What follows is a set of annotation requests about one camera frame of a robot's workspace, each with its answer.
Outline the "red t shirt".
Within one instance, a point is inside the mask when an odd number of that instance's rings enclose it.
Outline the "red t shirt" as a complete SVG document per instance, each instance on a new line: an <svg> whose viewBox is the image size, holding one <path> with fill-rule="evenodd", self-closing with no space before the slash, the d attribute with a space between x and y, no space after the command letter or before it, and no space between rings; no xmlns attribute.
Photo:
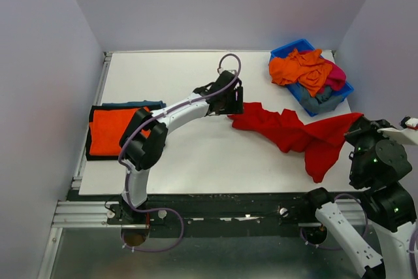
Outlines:
<svg viewBox="0 0 418 279"><path fill-rule="evenodd" d="M363 114L352 112L316 122L302 123L296 112L265 110L261 103L244 103L242 114L231 114L232 127L254 131L273 142L281 152L303 153L305 169L316 184L338 161L344 135Z"/></svg>

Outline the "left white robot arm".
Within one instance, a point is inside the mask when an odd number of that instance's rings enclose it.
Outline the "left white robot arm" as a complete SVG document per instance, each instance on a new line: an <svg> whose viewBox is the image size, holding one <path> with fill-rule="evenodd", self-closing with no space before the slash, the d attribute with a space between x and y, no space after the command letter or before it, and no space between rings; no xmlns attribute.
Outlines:
<svg viewBox="0 0 418 279"><path fill-rule="evenodd" d="M137 110L120 139L118 163L125 167L121 194L126 203L122 215L130 223L138 223L146 210L147 183L150 169L159 161L167 137L194 120L207 116L243 113L243 87L239 71L222 71L217 80L195 88L184 100L148 112Z"/></svg>

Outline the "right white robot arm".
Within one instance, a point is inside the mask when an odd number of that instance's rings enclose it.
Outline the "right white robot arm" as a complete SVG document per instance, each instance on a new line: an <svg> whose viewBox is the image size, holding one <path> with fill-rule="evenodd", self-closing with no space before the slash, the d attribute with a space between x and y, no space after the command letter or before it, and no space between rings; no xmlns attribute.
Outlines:
<svg viewBox="0 0 418 279"><path fill-rule="evenodd" d="M308 192L300 206L305 220L317 220L334 237L361 278L417 277L415 203L400 184L412 170L404 147L417 144L417 118L406 116L400 126L361 117L344 135L354 147L349 183L361 191L365 224L374 228L380 252L348 222L326 189Z"/></svg>

